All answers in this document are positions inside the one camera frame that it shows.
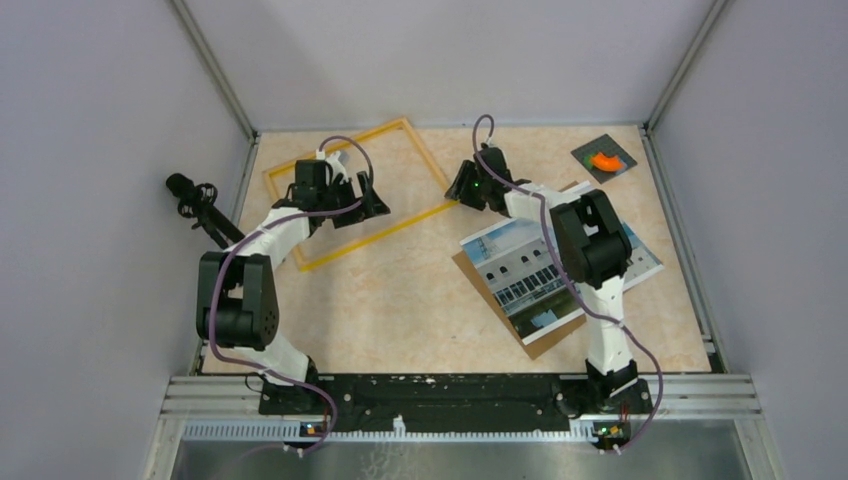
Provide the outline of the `yellow wooden picture frame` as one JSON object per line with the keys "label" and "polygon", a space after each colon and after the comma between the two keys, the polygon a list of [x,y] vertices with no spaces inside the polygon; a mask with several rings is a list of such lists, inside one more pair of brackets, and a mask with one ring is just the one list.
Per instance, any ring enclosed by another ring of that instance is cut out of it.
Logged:
{"label": "yellow wooden picture frame", "polygon": [[443,197],[449,185],[446,174],[407,118],[390,120],[353,139],[369,153],[377,173],[376,192],[390,213],[342,229],[325,224],[292,251],[302,271],[338,260],[455,205]]}

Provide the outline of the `building photo print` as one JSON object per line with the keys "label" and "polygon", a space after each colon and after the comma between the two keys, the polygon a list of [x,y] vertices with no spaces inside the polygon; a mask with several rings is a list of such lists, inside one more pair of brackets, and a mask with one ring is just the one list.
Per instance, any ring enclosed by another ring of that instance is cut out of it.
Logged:
{"label": "building photo print", "polygon": [[507,319],[524,346],[539,343],[583,314],[565,286],[542,234],[540,200],[506,195],[510,217],[460,241],[482,282],[482,295]]}

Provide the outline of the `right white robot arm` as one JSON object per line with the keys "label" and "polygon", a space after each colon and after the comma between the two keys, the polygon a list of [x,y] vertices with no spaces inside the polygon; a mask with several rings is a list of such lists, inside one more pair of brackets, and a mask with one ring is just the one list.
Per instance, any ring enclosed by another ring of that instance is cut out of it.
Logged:
{"label": "right white robot arm", "polygon": [[556,273],[586,315],[589,404],[612,412],[635,394],[639,375],[631,349],[641,344],[625,324],[623,299],[632,244],[608,196],[514,180],[502,150],[487,143],[462,162],[445,196],[540,226]]}

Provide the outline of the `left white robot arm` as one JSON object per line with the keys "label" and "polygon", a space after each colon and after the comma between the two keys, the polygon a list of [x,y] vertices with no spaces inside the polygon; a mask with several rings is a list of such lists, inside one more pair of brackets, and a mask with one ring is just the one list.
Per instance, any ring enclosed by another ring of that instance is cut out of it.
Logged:
{"label": "left white robot arm", "polygon": [[317,407],[321,388],[310,379],[312,359],[280,330],[275,272],[325,222],[340,229],[391,211],[375,191],[373,168],[350,174],[344,156],[297,161],[293,182],[265,219],[199,262],[196,329],[210,353],[283,386],[283,401],[302,414]]}

